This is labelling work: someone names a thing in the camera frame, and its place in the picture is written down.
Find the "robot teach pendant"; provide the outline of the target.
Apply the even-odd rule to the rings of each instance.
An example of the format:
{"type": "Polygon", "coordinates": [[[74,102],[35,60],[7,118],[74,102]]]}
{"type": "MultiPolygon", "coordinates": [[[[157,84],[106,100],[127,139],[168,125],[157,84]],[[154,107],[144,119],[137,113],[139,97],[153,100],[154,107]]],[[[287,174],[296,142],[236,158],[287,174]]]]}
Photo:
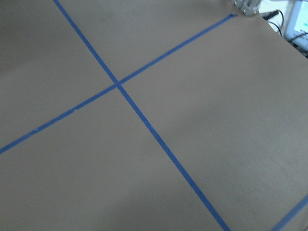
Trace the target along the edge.
{"type": "Polygon", "coordinates": [[[308,1],[296,0],[284,32],[288,42],[308,51],[308,1]]]}

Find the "aluminium profile post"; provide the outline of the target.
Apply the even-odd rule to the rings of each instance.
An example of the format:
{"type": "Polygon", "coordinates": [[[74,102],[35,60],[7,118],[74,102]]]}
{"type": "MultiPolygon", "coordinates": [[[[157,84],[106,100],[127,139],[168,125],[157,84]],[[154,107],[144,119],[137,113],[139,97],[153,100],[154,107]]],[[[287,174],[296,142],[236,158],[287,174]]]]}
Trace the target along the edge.
{"type": "Polygon", "coordinates": [[[231,0],[244,15],[254,16],[259,10],[262,0],[231,0]]]}

